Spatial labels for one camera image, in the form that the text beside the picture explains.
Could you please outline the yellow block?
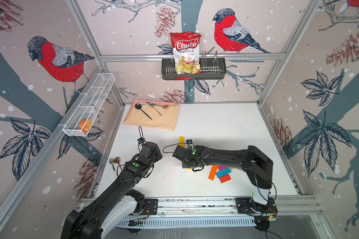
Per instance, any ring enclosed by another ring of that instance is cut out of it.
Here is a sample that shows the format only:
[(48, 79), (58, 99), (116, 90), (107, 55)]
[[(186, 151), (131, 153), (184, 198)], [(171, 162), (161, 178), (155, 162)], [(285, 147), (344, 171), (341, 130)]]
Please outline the yellow block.
[(180, 137), (179, 137), (179, 146), (181, 146), (181, 147), (185, 147), (185, 140), (184, 140), (184, 136), (180, 136)]

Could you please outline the orange block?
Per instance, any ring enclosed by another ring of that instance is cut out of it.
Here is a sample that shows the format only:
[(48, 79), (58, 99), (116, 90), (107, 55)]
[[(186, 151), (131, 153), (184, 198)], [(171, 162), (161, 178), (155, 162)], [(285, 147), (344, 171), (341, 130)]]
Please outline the orange block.
[(218, 166), (217, 165), (213, 165), (209, 174), (208, 179), (213, 181), (215, 179), (216, 173), (218, 170)]

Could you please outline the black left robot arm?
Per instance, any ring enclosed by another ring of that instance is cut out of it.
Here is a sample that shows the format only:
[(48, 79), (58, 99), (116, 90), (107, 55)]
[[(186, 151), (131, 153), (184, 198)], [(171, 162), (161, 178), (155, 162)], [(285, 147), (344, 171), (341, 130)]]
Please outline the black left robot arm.
[(145, 196), (133, 187), (162, 159), (157, 144), (145, 142), (140, 153), (126, 162), (115, 181), (81, 211), (65, 219), (62, 239), (103, 239), (127, 215), (142, 210)]

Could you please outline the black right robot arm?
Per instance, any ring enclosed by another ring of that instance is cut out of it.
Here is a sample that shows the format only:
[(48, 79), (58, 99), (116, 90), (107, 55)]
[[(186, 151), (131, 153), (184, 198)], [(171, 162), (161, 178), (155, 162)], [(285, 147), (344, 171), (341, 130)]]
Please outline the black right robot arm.
[(256, 190), (251, 199), (253, 210), (267, 211), (274, 199), (269, 197), (273, 186), (273, 161), (255, 146), (241, 150), (213, 149), (202, 145), (193, 148), (177, 146), (173, 157), (182, 162), (183, 168), (196, 171), (209, 165), (225, 166), (245, 172)]

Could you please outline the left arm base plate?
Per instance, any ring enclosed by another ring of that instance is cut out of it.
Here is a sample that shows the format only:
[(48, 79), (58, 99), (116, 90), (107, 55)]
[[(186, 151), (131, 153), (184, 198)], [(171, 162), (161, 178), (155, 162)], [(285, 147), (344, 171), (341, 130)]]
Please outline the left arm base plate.
[(134, 216), (156, 215), (158, 211), (158, 199), (145, 199), (143, 204), (138, 203), (136, 210), (130, 214)]

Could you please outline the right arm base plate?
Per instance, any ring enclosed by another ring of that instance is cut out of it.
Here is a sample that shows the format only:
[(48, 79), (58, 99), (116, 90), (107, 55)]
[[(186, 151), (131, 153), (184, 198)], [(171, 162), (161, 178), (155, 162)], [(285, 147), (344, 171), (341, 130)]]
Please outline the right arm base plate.
[(278, 210), (272, 197), (268, 199), (268, 203), (261, 205), (255, 203), (250, 197), (235, 198), (238, 214), (261, 216), (265, 214), (277, 214)]

